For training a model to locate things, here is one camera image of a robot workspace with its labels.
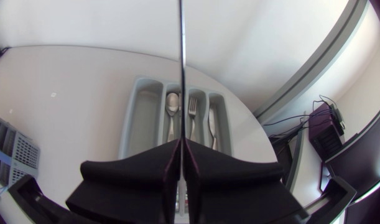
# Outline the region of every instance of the black cable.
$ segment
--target black cable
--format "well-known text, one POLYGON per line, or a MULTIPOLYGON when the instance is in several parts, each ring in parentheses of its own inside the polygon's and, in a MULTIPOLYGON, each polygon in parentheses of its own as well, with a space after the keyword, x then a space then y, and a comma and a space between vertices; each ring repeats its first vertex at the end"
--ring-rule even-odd
POLYGON ((292 118, 298 118, 298 117, 304 117, 304 116, 315 116, 315 114, 304 114, 304 115, 292 116, 292 117, 289 117, 289 118, 286 118, 286 119, 282 119, 280 121, 277 121, 277 122, 274 122, 274 123, 271 123, 271 124, 263 124, 263 126, 271 126, 271 125, 278 124, 278 123, 281 123, 283 121, 286 121, 286 120, 289 120, 289 119, 292 119, 292 118))
MULTIPOLYGON (((320 124, 316 124, 316 125, 313 125, 313 126, 310 126, 310 127, 302 127, 300 130, 298 130, 298 132, 299 132, 299 131, 302 131, 302 130, 304 130, 304 129, 307 129, 307 128, 313 128, 313 127, 316 127, 316 126, 319 126, 319 125, 323 125, 323 124, 325 124, 325 123, 327 123, 327 122, 329 122, 329 121, 332 121, 332 120, 331 120, 331 119, 326 119, 326 120, 322 121, 320 124)), ((279 156, 279 154, 282 153, 282 151, 284 151, 284 149, 286 148, 286 145, 288 145, 288 143, 290 143, 291 140, 292 140, 295 136, 293 136, 292 138, 290 138, 290 139, 287 141, 287 143, 285 144, 284 148, 281 149, 281 150, 277 153, 276 156, 279 156)))
MULTIPOLYGON (((312 117, 314 117, 314 116, 323 116, 323 115, 327 115, 327 114, 333 114, 332 110, 331 110, 331 109, 321 110, 321 111, 319 111, 318 113, 311 115, 310 118, 312 118, 312 117)), ((297 126, 291 128, 291 129, 289 129, 289 130, 286 130, 286 131, 284 131, 284 132, 282 132, 282 133, 280 133, 280 134, 272 134, 272 135, 269 136, 269 138, 272 138, 272 137, 275 137, 275 136, 284 135, 285 133, 287 133, 287 132, 289 132, 289 131, 291 131, 291 130, 293 130, 293 129, 295 129, 295 128, 301 128, 301 126, 303 126, 305 123, 307 123, 307 121, 309 121, 309 119, 307 119, 307 120, 305 120, 305 121, 302 121, 302 122, 301 122, 300 124, 298 124, 297 126)))
POLYGON ((323 100, 318 100, 318 101, 313 101, 313 111, 314 111, 314 103, 319 103, 319 102, 325 102, 325 101, 323 101, 323 100))
POLYGON ((338 105, 336 105, 336 103, 335 103, 331 98, 326 97, 326 96, 323 96, 323 95, 320 94, 320 99, 321 99, 322 101, 324 101, 324 102, 329 106, 329 104, 323 99, 323 97, 326 98, 326 99, 328 99, 328 100, 330 100, 330 101, 332 101, 333 104, 335 105, 336 109, 338 109, 338 105))

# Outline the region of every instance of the spoon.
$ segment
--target spoon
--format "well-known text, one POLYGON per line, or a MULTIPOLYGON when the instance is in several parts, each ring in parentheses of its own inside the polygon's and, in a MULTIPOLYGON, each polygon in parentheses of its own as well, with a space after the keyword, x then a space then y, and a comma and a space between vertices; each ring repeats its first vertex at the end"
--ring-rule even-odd
POLYGON ((173 116, 178 110, 178 96, 176 93, 169 93, 166 96, 166 112, 170 116, 170 124, 169 124, 169 133, 167 135, 167 142, 170 142, 175 138, 175 134, 173 131, 173 116))

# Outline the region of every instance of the electrical cord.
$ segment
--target electrical cord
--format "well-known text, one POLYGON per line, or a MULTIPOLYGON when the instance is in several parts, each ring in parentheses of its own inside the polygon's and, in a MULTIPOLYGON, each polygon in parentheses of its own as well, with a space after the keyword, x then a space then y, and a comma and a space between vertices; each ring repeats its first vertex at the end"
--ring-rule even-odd
POLYGON ((323 95, 320 94, 320 99, 321 99, 322 101, 324 101, 324 102, 329 106, 329 104, 323 99, 323 97, 326 98, 326 99, 328 99, 328 100, 330 100, 330 101, 332 101, 333 104, 335 105, 335 108, 338 109, 338 105, 337 105, 337 104, 336 104, 331 98, 329 98, 329 97, 327 97, 327 96, 323 96, 323 95))
MULTIPOLYGON (((323 116, 323 115, 327 115, 327 114, 333 114, 332 110, 331 110, 331 109, 321 110, 321 111, 319 111, 318 113, 311 115, 311 116, 309 117, 309 119, 312 118, 312 117, 314 117, 314 116, 323 116)), ((298 124, 297 126, 291 128, 291 129, 289 129, 289 130, 286 130, 286 131, 284 131, 284 132, 282 132, 282 133, 280 133, 280 134, 272 134, 272 135, 269 136, 269 138, 273 138, 273 137, 275 137, 275 136, 285 135, 285 133, 288 133, 289 131, 291 131, 291 130, 293 130, 293 129, 301 128, 301 126, 303 126, 305 123, 307 123, 307 121, 309 121, 309 119, 307 119, 307 120, 305 120, 305 121, 300 121, 300 124, 298 124)))
POLYGON ((286 120, 289 120, 289 119, 292 119, 292 118, 298 118, 298 117, 304 117, 304 116, 316 116, 315 114, 304 114, 304 115, 297 115, 297 116, 291 116, 289 118, 286 118, 286 119, 282 119, 280 121, 277 121, 277 122, 274 122, 274 123, 271 123, 271 124, 264 124, 263 126, 271 126, 271 125, 275 125, 275 124, 278 124, 278 123, 281 123, 283 121, 286 121, 286 120))
MULTIPOLYGON (((316 127, 316 126, 319 126, 319 125, 323 125, 323 124, 325 124, 325 123, 327 123, 327 122, 330 122, 330 121, 332 121, 332 120, 331 120, 331 119, 326 119, 326 120, 322 121, 322 122, 319 123, 319 124, 316 124, 316 125, 313 125, 313 126, 309 126, 309 127, 302 127, 300 130, 298 130, 298 132, 299 132, 299 131, 302 131, 302 130, 304 130, 304 129, 307 129, 307 128, 313 128, 313 127, 316 127)), ((285 146, 288 145, 288 143, 290 143, 291 140, 292 140, 294 137, 295 137, 295 136, 293 136, 292 138, 290 138, 290 139, 287 141, 287 143, 285 144, 285 146)), ((284 148, 282 148, 282 149, 277 153, 277 156, 279 156, 279 154, 282 153, 282 151, 285 149, 285 146, 284 146, 284 148)))

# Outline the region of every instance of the plastic crate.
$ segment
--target plastic crate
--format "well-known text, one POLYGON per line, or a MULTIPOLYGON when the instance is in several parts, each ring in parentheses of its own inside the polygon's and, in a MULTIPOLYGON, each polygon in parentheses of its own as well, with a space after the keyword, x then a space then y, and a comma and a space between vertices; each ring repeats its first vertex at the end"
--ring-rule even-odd
POLYGON ((37 177, 39 148, 0 118, 0 183, 9 188, 21 177, 37 177))

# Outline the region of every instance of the computer monitor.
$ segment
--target computer monitor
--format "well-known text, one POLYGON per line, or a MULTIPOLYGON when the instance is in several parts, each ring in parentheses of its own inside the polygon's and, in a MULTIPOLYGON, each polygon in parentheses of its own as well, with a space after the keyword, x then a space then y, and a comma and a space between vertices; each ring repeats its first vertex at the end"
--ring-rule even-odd
POLYGON ((380 183, 380 111, 352 141, 325 161, 332 176, 357 190, 353 201, 380 183))

